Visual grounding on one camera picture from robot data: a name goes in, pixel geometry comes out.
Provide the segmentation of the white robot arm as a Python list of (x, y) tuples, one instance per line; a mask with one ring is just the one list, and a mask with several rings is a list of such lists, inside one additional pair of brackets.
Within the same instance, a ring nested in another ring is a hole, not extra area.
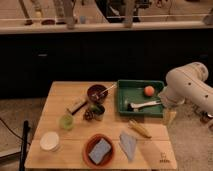
[(175, 107), (186, 99), (213, 115), (213, 87), (205, 83), (209, 75), (200, 62), (174, 68), (166, 75), (167, 86), (158, 94), (163, 106), (163, 124), (169, 125), (176, 114)]

